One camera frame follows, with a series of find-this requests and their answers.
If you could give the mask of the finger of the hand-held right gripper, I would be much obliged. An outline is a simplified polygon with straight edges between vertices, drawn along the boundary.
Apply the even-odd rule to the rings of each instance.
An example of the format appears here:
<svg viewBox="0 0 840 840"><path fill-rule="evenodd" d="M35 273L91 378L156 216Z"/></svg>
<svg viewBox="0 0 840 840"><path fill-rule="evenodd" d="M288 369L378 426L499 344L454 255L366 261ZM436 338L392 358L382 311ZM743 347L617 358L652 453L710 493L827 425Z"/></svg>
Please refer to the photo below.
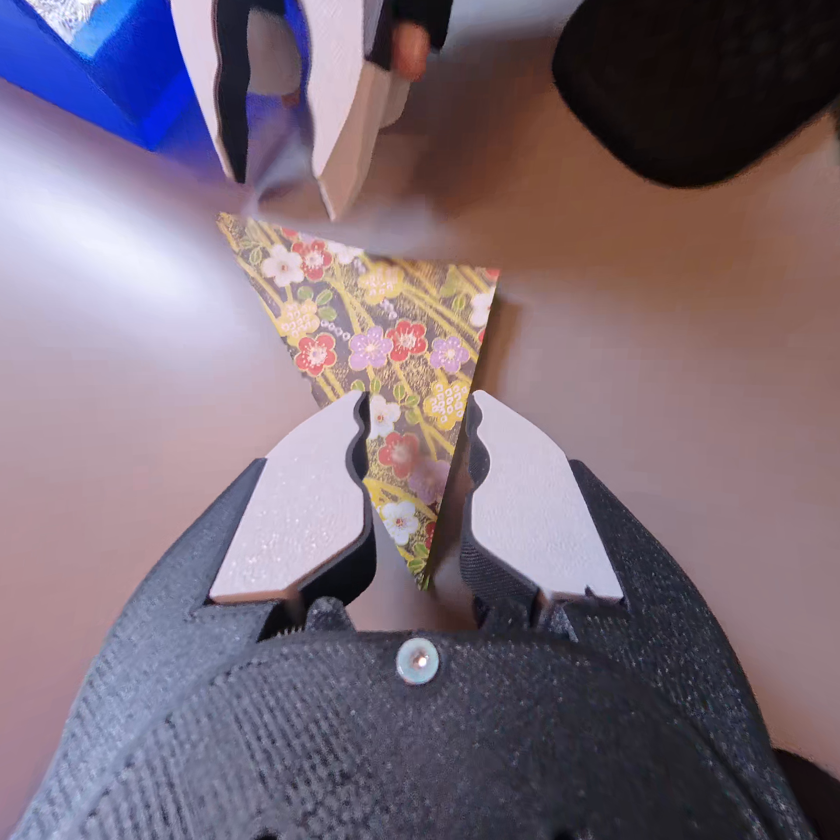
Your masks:
<svg viewBox="0 0 840 840"><path fill-rule="evenodd" d="M226 176L244 184L249 145L248 1L172 1L175 33Z"/></svg>
<svg viewBox="0 0 840 840"><path fill-rule="evenodd" d="M366 180L379 132L402 116L410 83L392 70L393 2L300 6L308 29L311 168L336 221Z"/></svg>

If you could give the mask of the blue plastic bin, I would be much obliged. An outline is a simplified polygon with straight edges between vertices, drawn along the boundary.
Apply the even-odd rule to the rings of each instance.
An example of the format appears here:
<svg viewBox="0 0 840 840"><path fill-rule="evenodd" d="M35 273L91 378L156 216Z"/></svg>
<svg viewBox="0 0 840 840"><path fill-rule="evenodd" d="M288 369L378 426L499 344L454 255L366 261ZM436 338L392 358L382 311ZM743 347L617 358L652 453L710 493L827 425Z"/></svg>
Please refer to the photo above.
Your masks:
<svg viewBox="0 0 840 840"><path fill-rule="evenodd" d="M294 106L309 52L299 2L250 2L247 46L246 99L251 93ZM2 1L1 75L150 151L191 103L200 108L172 2L108 1L69 45L25 2Z"/></svg>

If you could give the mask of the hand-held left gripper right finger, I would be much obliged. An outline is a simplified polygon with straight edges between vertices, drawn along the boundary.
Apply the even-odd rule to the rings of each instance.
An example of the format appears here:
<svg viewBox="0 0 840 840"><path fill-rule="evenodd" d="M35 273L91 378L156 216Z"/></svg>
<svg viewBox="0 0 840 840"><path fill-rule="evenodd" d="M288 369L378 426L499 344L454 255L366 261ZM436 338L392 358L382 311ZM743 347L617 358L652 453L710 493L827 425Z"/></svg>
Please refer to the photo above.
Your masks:
<svg viewBox="0 0 840 840"><path fill-rule="evenodd" d="M484 391L468 400L472 487L463 580L483 602L624 598L571 462L540 428Z"/></svg>

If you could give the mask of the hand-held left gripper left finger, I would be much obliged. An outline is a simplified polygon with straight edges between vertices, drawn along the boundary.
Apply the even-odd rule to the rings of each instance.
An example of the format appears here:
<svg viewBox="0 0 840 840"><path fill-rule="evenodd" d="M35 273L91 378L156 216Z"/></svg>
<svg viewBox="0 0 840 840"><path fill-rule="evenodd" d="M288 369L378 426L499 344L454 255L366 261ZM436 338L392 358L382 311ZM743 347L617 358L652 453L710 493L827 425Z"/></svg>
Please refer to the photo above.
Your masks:
<svg viewBox="0 0 840 840"><path fill-rule="evenodd" d="M367 392L350 392L295 427L262 470L216 579L216 604L323 596L352 603L376 572L373 508L364 485Z"/></svg>

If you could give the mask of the person's right hand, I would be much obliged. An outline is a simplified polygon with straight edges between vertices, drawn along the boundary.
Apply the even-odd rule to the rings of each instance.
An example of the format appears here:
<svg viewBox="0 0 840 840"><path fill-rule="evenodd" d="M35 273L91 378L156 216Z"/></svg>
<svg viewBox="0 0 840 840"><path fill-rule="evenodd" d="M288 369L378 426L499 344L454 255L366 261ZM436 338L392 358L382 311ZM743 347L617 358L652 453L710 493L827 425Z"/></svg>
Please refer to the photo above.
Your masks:
<svg viewBox="0 0 840 840"><path fill-rule="evenodd" d="M419 81L431 53L430 39L425 27L408 21L398 22L392 33L392 71L410 83Z"/></svg>

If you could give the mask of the green backed floral paper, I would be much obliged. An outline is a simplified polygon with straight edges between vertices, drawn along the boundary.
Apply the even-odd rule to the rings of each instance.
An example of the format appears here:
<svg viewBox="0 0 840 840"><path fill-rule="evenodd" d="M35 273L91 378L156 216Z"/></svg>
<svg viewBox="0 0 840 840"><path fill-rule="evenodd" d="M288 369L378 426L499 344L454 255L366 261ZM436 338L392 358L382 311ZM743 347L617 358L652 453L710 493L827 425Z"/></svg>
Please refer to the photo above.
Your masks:
<svg viewBox="0 0 840 840"><path fill-rule="evenodd" d="M230 213L217 225L318 406L368 393L364 482L425 590L501 272L374 255Z"/></svg>

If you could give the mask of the yellow backed black patterned paper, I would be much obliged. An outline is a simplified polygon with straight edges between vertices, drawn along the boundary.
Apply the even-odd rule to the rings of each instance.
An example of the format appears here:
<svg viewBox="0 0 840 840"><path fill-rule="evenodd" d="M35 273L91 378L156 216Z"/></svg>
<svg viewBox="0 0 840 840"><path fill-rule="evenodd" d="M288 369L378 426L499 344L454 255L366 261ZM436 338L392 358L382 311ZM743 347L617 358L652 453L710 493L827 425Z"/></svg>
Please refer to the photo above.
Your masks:
<svg viewBox="0 0 840 840"><path fill-rule="evenodd" d="M71 44L107 1L26 1L65 43Z"/></svg>

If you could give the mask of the black textured pad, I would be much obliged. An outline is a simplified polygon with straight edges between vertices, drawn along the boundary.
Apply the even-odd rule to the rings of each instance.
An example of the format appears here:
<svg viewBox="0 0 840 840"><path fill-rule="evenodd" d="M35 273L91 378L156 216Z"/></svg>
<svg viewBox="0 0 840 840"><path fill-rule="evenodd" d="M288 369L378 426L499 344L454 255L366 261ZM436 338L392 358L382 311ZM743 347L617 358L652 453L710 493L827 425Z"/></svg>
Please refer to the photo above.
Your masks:
<svg viewBox="0 0 840 840"><path fill-rule="evenodd" d="M586 129L660 185L724 182L838 100L838 1L587 1L552 77Z"/></svg>

